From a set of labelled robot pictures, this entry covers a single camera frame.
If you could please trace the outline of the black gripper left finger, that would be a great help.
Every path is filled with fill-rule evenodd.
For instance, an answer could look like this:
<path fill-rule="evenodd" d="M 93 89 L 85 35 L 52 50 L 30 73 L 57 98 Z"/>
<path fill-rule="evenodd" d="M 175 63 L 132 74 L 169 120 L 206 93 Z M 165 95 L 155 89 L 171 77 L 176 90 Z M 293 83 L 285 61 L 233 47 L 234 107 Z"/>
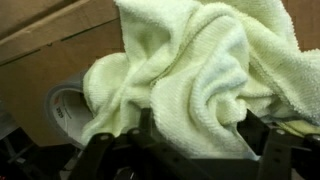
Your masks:
<path fill-rule="evenodd" d="M 150 108 L 143 108 L 140 114 L 139 127 L 147 133 L 152 132 L 153 128 L 153 113 Z"/>

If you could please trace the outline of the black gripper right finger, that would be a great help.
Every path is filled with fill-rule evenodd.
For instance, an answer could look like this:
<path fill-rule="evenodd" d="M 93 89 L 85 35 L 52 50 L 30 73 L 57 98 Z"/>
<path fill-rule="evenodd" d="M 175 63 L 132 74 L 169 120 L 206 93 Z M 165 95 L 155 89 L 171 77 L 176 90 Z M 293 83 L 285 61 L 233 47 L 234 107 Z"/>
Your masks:
<path fill-rule="evenodd" d="M 238 123 L 237 131 L 256 155 L 262 155 L 270 128 L 250 110 Z"/>

